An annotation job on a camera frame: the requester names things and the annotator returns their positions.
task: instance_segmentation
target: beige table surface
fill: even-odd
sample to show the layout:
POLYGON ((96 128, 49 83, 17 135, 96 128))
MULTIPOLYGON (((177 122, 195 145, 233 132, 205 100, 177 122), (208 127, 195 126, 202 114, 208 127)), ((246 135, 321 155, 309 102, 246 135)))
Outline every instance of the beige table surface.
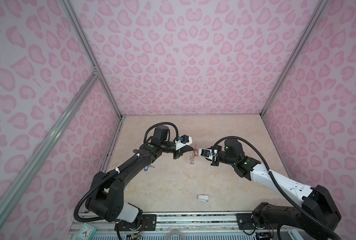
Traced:
MULTIPOLYGON (((193 138, 194 147, 209 148, 226 136, 239 136, 251 142, 265 157, 270 168, 287 176, 277 151, 259 115, 227 116, 129 116, 126 117, 108 170, 112 170, 133 156, 133 149, 141 146, 145 131, 159 122, 172 122, 179 135, 193 138)), ((171 139, 175 131, 170 127, 171 139)), ((246 144, 247 156, 260 160, 246 144)), ((163 153, 148 171, 142 170, 125 188, 125 202, 144 212, 188 211, 248 211, 259 203, 289 205, 284 197, 258 183, 240 178, 232 166, 220 163, 211 166, 204 157, 192 152, 179 159, 163 153), (197 200, 198 194, 209 195, 209 202, 197 200)))

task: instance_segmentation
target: black mounting plate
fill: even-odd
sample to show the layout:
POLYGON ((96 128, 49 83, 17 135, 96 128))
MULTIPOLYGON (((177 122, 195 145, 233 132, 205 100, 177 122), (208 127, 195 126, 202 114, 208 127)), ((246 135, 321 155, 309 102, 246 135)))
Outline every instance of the black mounting plate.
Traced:
MULTIPOLYGON (((155 231, 155 226, 156 226, 155 214, 142 214, 142 221, 145 222, 145 227, 143 229, 144 231, 155 231)), ((133 228, 133 226, 126 221, 120 221, 118 224, 115 224, 114 227, 115 231, 117 230, 117 227, 119 227, 119 231, 134 231, 130 229, 133 228)))
POLYGON ((253 230, 255 229, 252 224, 251 213, 250 214, 236 214, 239 230, 253 230))

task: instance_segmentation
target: metal grille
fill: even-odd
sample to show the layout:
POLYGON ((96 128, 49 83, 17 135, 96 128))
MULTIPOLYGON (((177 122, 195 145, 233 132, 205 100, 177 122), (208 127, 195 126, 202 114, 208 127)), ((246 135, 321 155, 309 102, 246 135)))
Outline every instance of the metal grille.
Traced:
MULTIPOLYGON (((182 233, 185 240, 256 240, 255 236, 244 233, 182 233)), ((145 233, 141 240, 164 240, 168 233, 145 233)), ((118 240, 116 234, 95 234, 92 240, 118 240)), ((172 235, 169 240, 181 240, 178 235, 172 235)))

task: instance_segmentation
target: keychain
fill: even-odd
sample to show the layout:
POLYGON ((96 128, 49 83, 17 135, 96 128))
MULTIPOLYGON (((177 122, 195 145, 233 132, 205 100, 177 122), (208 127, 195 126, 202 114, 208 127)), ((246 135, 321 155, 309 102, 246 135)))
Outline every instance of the keychain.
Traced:
POLYGON ((198 156, 198 149, 197 149, 197 145, 195 145, 193 154, 190 157, 190 165, 194 164, 194 158, 197 156, 198 156))

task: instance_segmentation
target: clock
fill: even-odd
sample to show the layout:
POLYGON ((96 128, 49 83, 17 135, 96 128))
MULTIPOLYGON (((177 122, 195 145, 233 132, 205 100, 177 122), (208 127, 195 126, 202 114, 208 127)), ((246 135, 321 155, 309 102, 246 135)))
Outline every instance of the clock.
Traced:
POLYGON ((96 227, 85 223, 83 224, 81 230, 79 230, 79 233, 76 235, 76 238, 78 240, 91 240, 96 230, 96 227))

